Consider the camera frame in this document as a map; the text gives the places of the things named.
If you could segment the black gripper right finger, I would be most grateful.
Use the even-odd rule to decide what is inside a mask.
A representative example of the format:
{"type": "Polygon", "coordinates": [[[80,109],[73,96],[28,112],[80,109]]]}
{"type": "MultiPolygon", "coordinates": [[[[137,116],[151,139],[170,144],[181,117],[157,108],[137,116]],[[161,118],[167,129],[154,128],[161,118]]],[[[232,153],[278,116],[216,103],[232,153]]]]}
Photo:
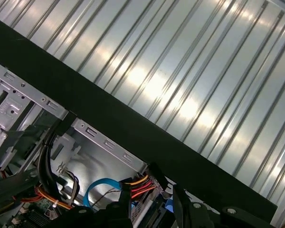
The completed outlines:
{"type": "Polygon", "coordinates": [[[185,190],[173,186],[173,213],[180,228],[272,228],[273,226],[242,209],[225,207],[219,214],[199,202],[191,202],[185,190]]]}

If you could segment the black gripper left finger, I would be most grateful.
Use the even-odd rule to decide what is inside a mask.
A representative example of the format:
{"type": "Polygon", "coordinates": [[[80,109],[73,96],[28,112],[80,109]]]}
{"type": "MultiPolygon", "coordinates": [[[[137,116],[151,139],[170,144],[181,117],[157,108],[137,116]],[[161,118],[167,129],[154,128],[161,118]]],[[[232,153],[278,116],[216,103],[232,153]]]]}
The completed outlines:
{"type": "Polygon", "coordinates": [[[84,228],[131,228],[131,196],[130,185],[122,183],[118,201],[97,212],[88,207],[75,207],[71,209],[71,222],[84,228]]]}

